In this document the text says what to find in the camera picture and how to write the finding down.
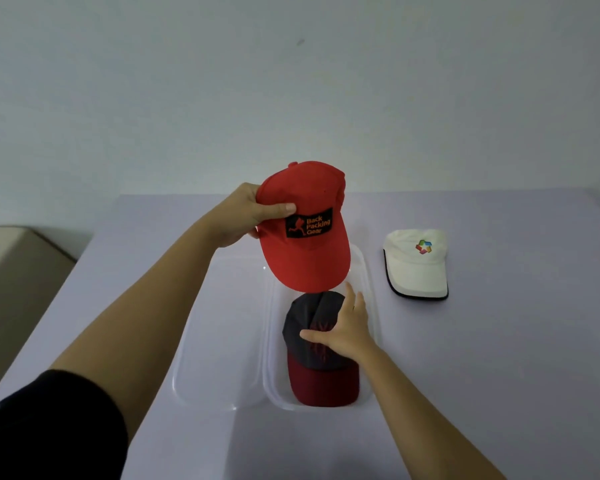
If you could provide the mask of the person's left hand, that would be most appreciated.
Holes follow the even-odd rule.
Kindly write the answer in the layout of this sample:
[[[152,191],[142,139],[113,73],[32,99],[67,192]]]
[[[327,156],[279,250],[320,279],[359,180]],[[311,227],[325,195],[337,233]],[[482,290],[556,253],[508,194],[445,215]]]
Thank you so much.
[[[254,222],[254,204],[261,185],[243,183],[222,202],[200,218],[198,226],[215,248],[226,248],[237,243],[245,235],[260,239],[259,226]],[[283,202],[274,200],[273,205]]]

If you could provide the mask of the person's right hand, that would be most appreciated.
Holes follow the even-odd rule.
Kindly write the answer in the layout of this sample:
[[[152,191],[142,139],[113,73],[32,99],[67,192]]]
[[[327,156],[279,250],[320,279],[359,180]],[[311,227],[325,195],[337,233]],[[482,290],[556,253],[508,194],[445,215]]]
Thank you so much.
[[[368,325],[359,325],[353,320],[352,309],[356,294],[351,284],[345,282],[344,301],[337,314],[336,324],[330,329],[336,334],[336,344],[328,348],[363,365],[368,356],[379,347],[372,338]]]

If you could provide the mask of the dark cap with maroon brim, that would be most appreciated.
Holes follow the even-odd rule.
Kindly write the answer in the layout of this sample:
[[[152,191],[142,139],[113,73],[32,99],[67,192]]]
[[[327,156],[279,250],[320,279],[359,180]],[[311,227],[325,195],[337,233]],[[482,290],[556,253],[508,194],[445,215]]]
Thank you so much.
[[[358,364],[328,346],[300,337],[302,330],[332,330],[343,302],[344,296],[336,291],[307,293],[292,302],[286,315],[282,336],[290,386],[296,399],[306,406],[337,408],[358,399]]]

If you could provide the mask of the red cap with black patch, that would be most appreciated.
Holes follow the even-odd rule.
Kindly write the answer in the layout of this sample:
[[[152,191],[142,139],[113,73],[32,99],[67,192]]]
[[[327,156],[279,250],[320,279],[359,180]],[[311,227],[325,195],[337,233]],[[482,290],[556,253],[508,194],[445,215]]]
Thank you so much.
[[[259,187],[257,203],[296,206],[288,217],[265,220],[256,227],[264,258],[286,287],[318,293],[346,278],[351,251],[342,217],[345,186],[341,170],[305,161],[290,163]]]

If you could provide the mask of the person's left forearm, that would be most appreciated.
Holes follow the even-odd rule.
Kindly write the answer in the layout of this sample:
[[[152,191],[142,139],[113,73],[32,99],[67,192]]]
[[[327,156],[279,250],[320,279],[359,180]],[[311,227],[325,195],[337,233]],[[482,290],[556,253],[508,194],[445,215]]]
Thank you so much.
[[[218,222],[201,217],[52,363],[97,384],[135,437],[171,363],[210,262]]]

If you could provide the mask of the person's right forearm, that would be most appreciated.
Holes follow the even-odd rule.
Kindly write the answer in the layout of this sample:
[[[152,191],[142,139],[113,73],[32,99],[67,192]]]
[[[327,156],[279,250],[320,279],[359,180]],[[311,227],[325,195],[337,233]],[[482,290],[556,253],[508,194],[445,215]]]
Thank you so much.
[[[368,377],[411,480],[505,480],[376,344],[356,361]]]

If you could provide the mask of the clear plastic storage box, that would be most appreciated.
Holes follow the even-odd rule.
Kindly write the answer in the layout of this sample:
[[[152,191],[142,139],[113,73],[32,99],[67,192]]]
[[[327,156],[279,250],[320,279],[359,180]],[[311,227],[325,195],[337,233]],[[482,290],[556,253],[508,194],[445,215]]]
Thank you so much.
[[[332,291],[344,295],[344,283],[339,284]],[[272,298],[267,318],[265,320],[265,336],[263,345],[262,367],[263,386],[269,400],[277,407],[294,412],[323,412],[336,408],[318,408],[301,404],[295,397],[287,370],[287,348],[282,336],[283,325],[292,302],[303,295],[302,293],[289,289],[273,279]],[[367,403],[373,396],[373,391],[368,379],[360,371],[360,393],[358,399],[348,405],[337,408],[353,408]]]

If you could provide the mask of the white cap with colourful logo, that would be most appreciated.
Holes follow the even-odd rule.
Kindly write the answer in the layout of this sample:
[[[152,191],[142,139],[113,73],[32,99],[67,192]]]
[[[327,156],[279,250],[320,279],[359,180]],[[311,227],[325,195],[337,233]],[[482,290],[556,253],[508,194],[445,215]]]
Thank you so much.
[[[426,301],[448,298],[447,235],[442,230],[394,230],[383,245],[386,278],[398,296]]]

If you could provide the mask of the clear plastic box lid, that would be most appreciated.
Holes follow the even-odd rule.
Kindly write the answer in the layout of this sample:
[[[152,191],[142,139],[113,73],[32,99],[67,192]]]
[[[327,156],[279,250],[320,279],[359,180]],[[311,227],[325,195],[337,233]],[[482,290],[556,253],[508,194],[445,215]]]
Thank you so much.
[[[176,355],[172,388],[179,401],[220,413],[263,399],[262,343],[272,282],[263,257],[212,260]]]

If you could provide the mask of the beige furniture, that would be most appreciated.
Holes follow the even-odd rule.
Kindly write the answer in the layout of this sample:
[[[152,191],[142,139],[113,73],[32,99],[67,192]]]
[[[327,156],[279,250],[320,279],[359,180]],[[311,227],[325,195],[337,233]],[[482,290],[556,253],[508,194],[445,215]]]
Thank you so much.
[[[0,381],[76,262],[33,230],[0,226]]]

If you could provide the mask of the person's black sleeve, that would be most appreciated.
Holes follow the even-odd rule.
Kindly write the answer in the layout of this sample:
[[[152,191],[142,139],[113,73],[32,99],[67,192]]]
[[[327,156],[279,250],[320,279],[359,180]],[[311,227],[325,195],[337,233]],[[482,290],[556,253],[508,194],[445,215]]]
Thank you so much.
[[[120,480],[128,433],[112,398],[65,371],[0,402],[0,480]]]

